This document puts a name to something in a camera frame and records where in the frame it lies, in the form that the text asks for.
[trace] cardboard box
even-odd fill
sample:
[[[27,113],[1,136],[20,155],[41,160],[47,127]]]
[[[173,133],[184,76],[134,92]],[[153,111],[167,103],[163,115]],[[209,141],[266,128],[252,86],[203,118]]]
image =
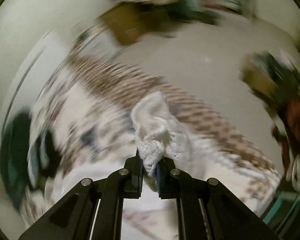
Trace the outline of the cardboard box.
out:
[[[147,32],[156,32],[160,30],[160,19],[158,19],[155,12],[140,12],[139,17]]]
[[[252,55],[247,55],[243,62],[241,69],[242,76],[241,80],[245,82],[252,90],[258,91],[264,96],[270,98],[271,93],[277,87],[277,84],[272,79],[256,68],[252,63]]]
[[[136,43],[146,33],[133,4],[121,3],[99,17],[122,45]]]

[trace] brown striped blanket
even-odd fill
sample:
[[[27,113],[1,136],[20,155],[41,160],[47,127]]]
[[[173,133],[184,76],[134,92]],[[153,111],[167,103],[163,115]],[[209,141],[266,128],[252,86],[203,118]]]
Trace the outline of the brown striped blanket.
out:
[[[47,82],[31,111],[30,146],[49,128],[62,161],[55,179],[46,184],[44,194],[26,190],[21,215],[27,226],[81,178],[106,177],[111,169],[115,171],[135,154],[130,111],[146,95],[158,90],[179,122],[192,133],[215,142],[217,150],[207,160],[207,170],[201,179],[218,178],[256,214],[264,209],[280,175],[274,164],[220,113],[172,87],[162,77],[149,76],[135,67],[72,54]],[[89,173],[96,169],[104,170],[104,174],[98,177]],[[170,203],[161,203],[159,208],[138,209],[128,202],[123,223],[144,236],[142,239],[175,239],[178,230],[177,225],[169,223],[170,207]]]

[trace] beige floor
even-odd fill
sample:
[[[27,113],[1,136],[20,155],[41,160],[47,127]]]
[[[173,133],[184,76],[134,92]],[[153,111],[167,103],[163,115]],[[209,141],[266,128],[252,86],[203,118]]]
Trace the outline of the beige floor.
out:
[[[279,56],[281,49],[300,60],[291,37],[280,29],[259,20],[247,24],[228,19],[221,26],[182,25],[172,39],[146,35],[115,61],[164,76],[174,86],[212,104],[282,173],[281,150],[270,135],[272,121],[262,102],[238,78],[246,53],[268,50]]]

